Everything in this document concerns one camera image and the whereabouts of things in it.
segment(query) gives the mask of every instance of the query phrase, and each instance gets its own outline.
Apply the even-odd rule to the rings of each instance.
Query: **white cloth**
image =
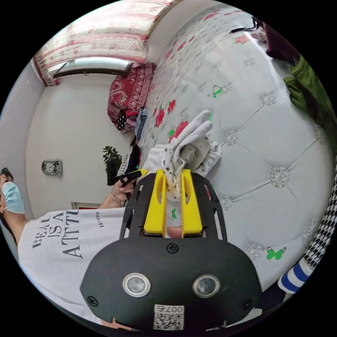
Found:
[[[80,285],[92,258],[119,239],[123,215],[124,208],[70,210],[29,221],[18,244],[22,270],[51,301],[100,324],[83,299]]]
[[[209,111],[202,112],[170,144],[156,145],[150,150],[142,168],[149,173],[164,170],[168,200],[181,200],[182,169],[205,177],[221,157],[219,144],[209,141],[208,132],[212,128],[209,119]]]

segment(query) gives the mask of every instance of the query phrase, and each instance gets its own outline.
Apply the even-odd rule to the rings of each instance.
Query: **green cloth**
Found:
[[[302,55],[291,73],[293,77],[283,79],[291,102],[324,129],[330,146],[337,154],[337,116],[322,83]]]

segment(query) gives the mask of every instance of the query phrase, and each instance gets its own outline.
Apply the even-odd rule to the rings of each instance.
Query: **curtain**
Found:
[[[49,68],[78,57],[114,57],[144,63],[148,38],[160,19],[182,0],[122,0],[77,19],[34,56],[46,86],[57,85]]]

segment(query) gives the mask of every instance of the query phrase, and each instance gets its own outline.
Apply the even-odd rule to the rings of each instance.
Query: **person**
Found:
[[[27,278],[60,307],[113,328],[130,329],[97,318],[83,299],[80,285],[92,258],[119,239],[124,215],[121,204],[126,193],[133,192],[132,183],[115,183],[97,210],[52,211],[28,220],[13,176],[7,169],[0,175],[0,220],[15,240],[19,265]],[[171,237],[181,236],[179,228],[167,232]]]

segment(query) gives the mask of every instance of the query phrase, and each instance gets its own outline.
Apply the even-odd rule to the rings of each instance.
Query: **dark red cloth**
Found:
[[[116,127],[121,111],[135,115],[145,106],[153,72],[154,64],[148,63],[132,68],[126,77],[116,76],[110,86],[107,109],[110,120]]]
[[[263,29],[267,38],[266,54],[273,59],[295,64],[299,61],[299,52],[277,31],[263,23]]]

